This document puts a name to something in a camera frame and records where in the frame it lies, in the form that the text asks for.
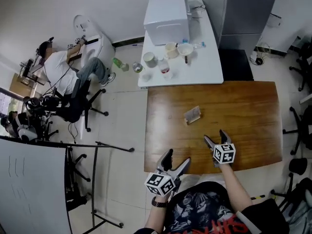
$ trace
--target mug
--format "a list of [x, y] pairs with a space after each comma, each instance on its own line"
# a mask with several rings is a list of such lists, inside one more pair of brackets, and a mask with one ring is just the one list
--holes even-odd
[[179, 52], [177, 51], [176, 43], [169, 42], [165, 45], [166, 54], [168, 58], [176, 58], [179, 55]]
[[143, 55], [143, 60], [145, 61], [146, 65], [150, 68], [154, 68], [157, 65], [157, 59], [152, 52], [147, 52]]

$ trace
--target white table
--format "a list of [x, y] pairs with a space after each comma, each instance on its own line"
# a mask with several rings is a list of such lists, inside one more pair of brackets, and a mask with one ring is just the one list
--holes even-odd
[[213, 29], [208, 18], [206, 10], [195, 11], [190, 23], [190, 43], [199, 43], [204, 41], [206, 48], [194, 49], [186, 64], [184, 58], [179, 55], [174, 59], [169, 59], [170, 70], [174, 76], [171, 79], [165, 79], [158, 66], [149, 68], [143, 60], [143, 55], [147, 52], [153, 52], [156, 57], [161, 58], [165, 53], [165, 46], [153, 45], [149, 35], [145, 32], [145, 39], [141, 57], [141, 64], [145, 68], [141, 72], [151, 75], [149, 81], [144, 82], [138, 79], [139, 87], [154, 87], [168, 85], [187, 85], [187, 84], [221, 84], [223, 83], [222, 68], [215, 42]]

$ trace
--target wooden table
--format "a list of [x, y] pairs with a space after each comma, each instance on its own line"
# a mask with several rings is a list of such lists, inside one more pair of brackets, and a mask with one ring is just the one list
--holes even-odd
[[[186, 125], [183, 114], [200, 106], [201, 119]], [[144, 171], [153, 172], [173, 148], [173, 167], [191, 157], [189, 174], [219, 173], [203, 140], [220, 143], [219, 129], [236, 147], [234, 170], [282, 160], [282, 123], [274, 82], [227, 81], [221, 85], [149, 88]]]

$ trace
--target plastic bottle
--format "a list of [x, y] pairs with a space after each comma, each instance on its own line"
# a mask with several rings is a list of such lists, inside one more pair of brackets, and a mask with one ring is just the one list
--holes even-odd
[[141, 63], [138, 63], [135, 61], [132, 65], [132, 68], [133, 68], [134, 72], [140, 73], [143, 69], [143, 66], [141, 65]]
[[205, 42], [202, 41], [202, 42], [199, 42], [199, 43], [194, 43], [193, 47], [195, 49], [206, 48], [206, 44], [205, 44]]
[[113, 58], [113, 63], [118, 67], [121, 68], [123, 70], [123, 72], [127, 72], [129, 70], [129, 64], [127, 63], [122, 63], [121, 60], [117, 59], [117, 58]]
[[168, 61], [164, 57], [158, 59], [158, 66], [165, 79], [172, 78], [173, 74], [170, 71], [170, 66], [168, 64]]

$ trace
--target sneaker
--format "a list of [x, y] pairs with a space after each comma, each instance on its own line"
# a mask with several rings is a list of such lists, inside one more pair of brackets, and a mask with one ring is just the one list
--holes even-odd
[[116, 74], [115, 74], [115, 73], [110, 73], [110, 74], [108, 75], [108, 78], [107, 78], [107, 80], [106, 80], [105, 82], [100, 82], [100, 83], [101, 83], [101, 86], [102, 86], [102, 87], [105, 87], [108, 83], [112, 82], [112, 81], [115, 79], [115, 77], [116, 77]]

